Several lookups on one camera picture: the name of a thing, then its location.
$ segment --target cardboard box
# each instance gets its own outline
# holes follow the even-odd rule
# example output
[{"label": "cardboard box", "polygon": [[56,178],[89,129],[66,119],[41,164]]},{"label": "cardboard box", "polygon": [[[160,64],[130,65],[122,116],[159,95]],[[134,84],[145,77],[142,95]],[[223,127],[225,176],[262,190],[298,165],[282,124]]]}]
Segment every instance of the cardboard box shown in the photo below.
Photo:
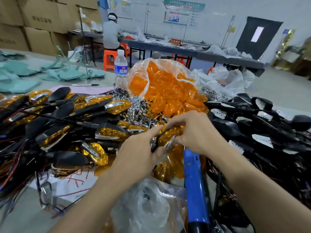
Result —
[{"label": "cardboard box", "polygon": [[0,23],[23,26],[24,20],[16,0],[0,0]]},{"label": "cardboard box", "polygon": [[97,0],[57,0],[57,2],[98,10]]},{"label": "cardboard box", "polygon": [[43,55],[57,56],[61,55],[61,52],[56,46],[60,46],[64,54],[67,54],[69,50],[67,34],[54,33],[28,27],[25,27],[25,32],[30,43],[30,48],[33,52]]},{"label": "cardboard box", "polygon": [[25,26],[56,33],[67,33],[72,22],[65,4],[52,0],[18,0]]},{"label": "cardboard box", "polygon": [[0,24],[0,48],[29,51],[21,27]]},{"label": "cardboard box", "polygon": [[[79,19],[79,7],[68,5],[68,9],[72,18],[72,29],[76,29],[76,23],[80,23]],[[85,15],[85,18],[82,18],[82,22],[87,24],[91,28],[91,21],[94,21],[98,25],[101,25],[101,16],[99,10],[93,10],[90,8],[81,7],[82,14]]]}]

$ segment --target water bottle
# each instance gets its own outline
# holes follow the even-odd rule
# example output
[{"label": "water bottle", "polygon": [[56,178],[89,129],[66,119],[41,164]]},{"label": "water bottle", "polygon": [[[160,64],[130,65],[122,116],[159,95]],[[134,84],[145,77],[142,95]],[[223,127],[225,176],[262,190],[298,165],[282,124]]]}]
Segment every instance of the water bottle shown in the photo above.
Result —
[{"label": "water bottle", "polygon": [[127,84],[127,60],[124,56],[124,50],[118,50],[118,56],[115,59],[116,87],[126,90]]}]

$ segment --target bottle label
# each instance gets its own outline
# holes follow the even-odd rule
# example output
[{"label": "bottle label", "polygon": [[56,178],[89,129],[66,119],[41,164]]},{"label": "bottle label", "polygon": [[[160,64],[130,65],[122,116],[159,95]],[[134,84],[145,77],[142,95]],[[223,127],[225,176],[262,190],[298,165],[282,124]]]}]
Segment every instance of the bottle label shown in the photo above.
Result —
[{"label": "bottle label", "polygon": [[118,74],[118,75],[127,75],[127,66],[118,66],[118,65],[115,65],[115,74]]}]

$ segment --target door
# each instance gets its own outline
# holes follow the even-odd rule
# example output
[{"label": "door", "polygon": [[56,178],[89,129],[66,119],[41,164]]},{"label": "door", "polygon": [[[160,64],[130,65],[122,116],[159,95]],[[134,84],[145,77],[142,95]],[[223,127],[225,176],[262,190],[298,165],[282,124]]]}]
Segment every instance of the door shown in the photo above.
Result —
[{"label": "door", "polygon": [[283,22],[247,17],[247,22],[236,48],[258,60],[278,32]]}]

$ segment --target blue tool handle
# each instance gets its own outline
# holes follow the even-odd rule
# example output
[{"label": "blue tool handle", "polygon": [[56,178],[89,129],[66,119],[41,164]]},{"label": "blue tool handle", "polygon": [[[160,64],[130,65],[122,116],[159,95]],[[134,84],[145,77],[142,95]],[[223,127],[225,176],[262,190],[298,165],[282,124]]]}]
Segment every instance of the blue tool handle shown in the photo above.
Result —
[{"label": "blue tool handle", "polygon": [[199,155],[189,149],[184,151],[184,173],[185,188],[187,189],[188,226],[190,223],[209,225]]}]

